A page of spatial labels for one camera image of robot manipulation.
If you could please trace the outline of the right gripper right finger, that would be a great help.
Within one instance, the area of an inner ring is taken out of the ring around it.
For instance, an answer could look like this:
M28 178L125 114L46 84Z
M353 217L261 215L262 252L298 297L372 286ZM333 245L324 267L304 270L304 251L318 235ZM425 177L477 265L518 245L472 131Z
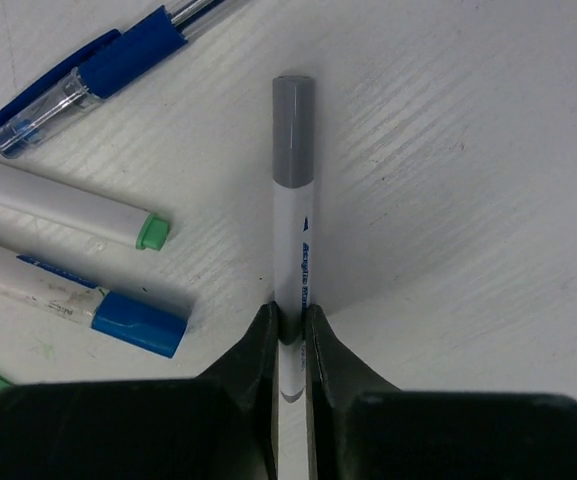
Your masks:
M404 391L305 317L312 479L577 479L577 400Z

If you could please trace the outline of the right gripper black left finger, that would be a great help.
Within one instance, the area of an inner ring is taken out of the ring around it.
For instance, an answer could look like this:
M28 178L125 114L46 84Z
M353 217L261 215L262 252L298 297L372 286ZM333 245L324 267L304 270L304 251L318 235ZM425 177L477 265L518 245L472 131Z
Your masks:
M278 310L193 378L0 392L0 479L273 479Z

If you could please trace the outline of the blue capped white marker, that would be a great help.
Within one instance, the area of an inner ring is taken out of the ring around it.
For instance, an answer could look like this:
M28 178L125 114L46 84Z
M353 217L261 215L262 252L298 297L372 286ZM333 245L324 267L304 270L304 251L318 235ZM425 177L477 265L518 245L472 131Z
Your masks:
M0 295L166 358L187 328L182 317L3 247Z

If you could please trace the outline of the green capped white marker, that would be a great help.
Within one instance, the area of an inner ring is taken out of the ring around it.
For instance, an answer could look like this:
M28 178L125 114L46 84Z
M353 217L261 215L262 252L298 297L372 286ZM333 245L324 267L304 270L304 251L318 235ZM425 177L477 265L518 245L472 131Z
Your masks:
M2 163L0 206L137 250L161 250L170 233L155 213Z

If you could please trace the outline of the grey capped white pen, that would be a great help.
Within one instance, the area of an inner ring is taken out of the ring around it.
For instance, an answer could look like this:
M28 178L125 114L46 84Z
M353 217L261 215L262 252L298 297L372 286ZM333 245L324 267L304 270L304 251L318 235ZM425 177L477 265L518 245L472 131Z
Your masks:
M273 296L279 309L279 388L289 403L305 388L304 317L312 293L315 81L272 82Z

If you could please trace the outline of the blue ballpoint pen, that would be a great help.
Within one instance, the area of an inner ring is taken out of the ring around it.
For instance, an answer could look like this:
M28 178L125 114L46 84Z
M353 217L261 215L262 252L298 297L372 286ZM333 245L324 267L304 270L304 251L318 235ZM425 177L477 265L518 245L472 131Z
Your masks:
M162 5L130 29L112 29L73 52L0 109L0 154L17 158L79 121L181 50L193 26L221 5Z

